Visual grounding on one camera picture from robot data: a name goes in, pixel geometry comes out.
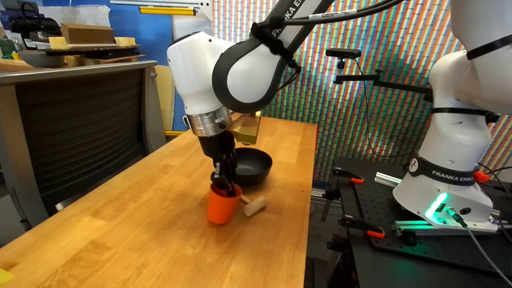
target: franka emika robot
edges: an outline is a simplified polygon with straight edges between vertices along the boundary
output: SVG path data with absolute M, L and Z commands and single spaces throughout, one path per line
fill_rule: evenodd
M 314 25 L 364 17 L 402 1 L 325 13 L 333 0 L 280 0 L 240 43 L 204 32 L 172 43 L 169 67 L 190 127 L 214 161 L 212 181 L 220 189 L 231 189 L 236 159 L 229 110 L 253 113 L 266 107 L 284 70 L 300 73 L 293 54 Z M 448 211 L 465 209 L 470 211 L 464 221 L 471 230 L 493 232 L 493 204 L 473 173 L 491 143 L 484 115 L 512 114 L 512 1 L 452 0 L 451 22 L 467 51 L 450 53 L 431 69 L 432 121 L 393 195 L 436 227 L 462 229 Z

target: black bowl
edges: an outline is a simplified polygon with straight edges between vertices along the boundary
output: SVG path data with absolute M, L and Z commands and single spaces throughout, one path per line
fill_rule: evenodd
M 263 182 L 272 167 L 272 158 L 267 153 L 254 148 L 236 148 L 237 176 L 235 183 L 240 186 L 253 186 Z

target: blue wall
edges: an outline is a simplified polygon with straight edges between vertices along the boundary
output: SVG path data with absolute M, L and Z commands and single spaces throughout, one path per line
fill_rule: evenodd
M 69 6 L 69 0 L 42 0 L 44 6 Z M 168 15 L 140 14 L 139 6 L 113 5 L 110 0 L 73 0 L 72 6 L 106 5 L 110 8 L 110 26 L 116 37 L 134 37 L 140 44 L 141 60 L 156 60 L 167 66 L 167 47 L 171 43 L 172 22 Z M 183 101 L 176 93 L 173 130 L 186 130 L 182 116 Z

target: wooden mallet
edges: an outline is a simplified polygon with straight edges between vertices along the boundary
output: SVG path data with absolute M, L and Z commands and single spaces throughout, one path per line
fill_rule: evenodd
M 259 197 L 258 199 L 251 201 L 249 198 L 242 195 L 240 197 L 240 201 L 245 204 L 244 206 L 244 214 L 246 216 L 251 216 L 252 214 L 258 212 L 263 207 L 267 205 L 267 198 Z

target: cardboard box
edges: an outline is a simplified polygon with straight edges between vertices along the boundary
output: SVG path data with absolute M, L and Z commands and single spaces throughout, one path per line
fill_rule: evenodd
M 113 44 L 114 29 L 107 26 L 61 23 L 68 44 Z

